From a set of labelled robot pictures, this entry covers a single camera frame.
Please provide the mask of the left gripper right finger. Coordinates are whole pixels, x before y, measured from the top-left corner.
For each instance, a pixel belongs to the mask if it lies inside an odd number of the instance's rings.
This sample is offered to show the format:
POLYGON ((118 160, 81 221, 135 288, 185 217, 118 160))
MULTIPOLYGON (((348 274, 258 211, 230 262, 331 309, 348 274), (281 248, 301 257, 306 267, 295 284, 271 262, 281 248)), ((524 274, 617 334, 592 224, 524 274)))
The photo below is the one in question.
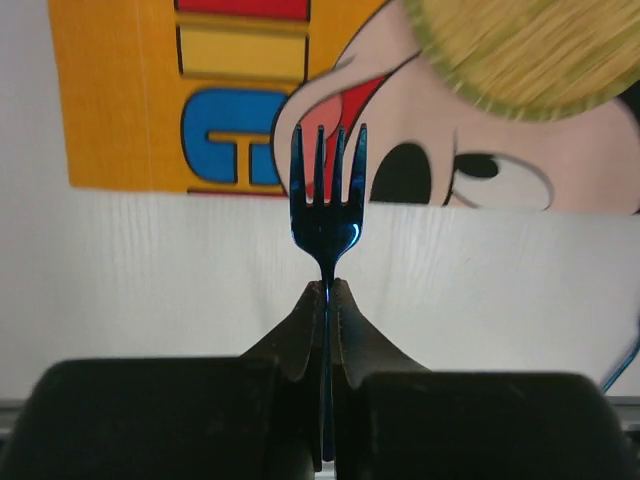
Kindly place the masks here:
POLYGON ((635 479, 604 395, 567 372, 436 372, 410 358, 337 280, 329 303, 341 479, 635 479))

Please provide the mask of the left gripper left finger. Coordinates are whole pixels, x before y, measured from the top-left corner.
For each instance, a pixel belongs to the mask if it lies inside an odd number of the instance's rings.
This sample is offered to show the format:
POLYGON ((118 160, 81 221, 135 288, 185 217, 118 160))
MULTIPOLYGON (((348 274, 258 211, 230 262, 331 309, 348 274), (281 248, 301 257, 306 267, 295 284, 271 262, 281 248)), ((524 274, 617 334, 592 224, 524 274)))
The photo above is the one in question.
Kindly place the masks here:
POLYGON ((311 479, 322 467, 325 292, 237 357, 94 358, 41 376, 5 479, 311 479))

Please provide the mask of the blue metallic fork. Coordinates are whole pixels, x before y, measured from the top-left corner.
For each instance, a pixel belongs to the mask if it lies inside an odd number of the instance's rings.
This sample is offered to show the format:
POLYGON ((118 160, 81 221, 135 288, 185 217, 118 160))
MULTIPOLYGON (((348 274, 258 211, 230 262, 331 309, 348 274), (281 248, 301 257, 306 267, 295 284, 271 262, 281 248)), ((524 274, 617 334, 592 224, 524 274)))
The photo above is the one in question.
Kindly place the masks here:
POLYGON ((359 241, 363 230, 364 190, 367 166, 367 128, 357 137, 349 196, 342 199, 345 132, 339 130, 331 179, 331 194, 325 196, 325 130, 317 128, 313 151, 313 190, 306 187, 304 132, 296 125, 291 140, 289 210, 295 244, 309 254, 321 272, 318 387, 318 418, 313 421, 317 438, 313 440, 313 458, 318 464, 338 461, 347 449, 351 424, 357 421, 354 407, 357 396, 349 386, 340 359, 340 320, 338 294, 334 292, 336 266, 346 252, 359 241))

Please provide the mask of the orange cartoon mouse placemat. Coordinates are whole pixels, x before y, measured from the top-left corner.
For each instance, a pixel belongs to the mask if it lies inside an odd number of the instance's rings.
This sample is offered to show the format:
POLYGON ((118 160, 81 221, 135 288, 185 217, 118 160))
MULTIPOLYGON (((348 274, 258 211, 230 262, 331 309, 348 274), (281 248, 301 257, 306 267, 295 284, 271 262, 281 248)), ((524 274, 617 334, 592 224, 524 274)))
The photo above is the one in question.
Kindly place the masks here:
POLYGON ((499 117, 421 54, 407 1, 53 1, 70 183, 282 196, 296 125, 313 179, 368 131, 381 203, 639 210, 639 80, 551 121, 499 117))

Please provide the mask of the round woven bamboo plate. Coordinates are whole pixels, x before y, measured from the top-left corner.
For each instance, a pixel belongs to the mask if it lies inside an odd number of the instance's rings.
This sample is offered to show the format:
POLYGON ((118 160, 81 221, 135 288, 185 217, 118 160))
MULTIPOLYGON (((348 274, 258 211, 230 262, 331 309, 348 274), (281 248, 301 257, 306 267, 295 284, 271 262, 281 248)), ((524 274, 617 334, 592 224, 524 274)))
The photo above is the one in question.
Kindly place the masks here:
POLYGON ((639 80, 636 1, 407 1, 421 54, 474 107, 551 121, 639 80))

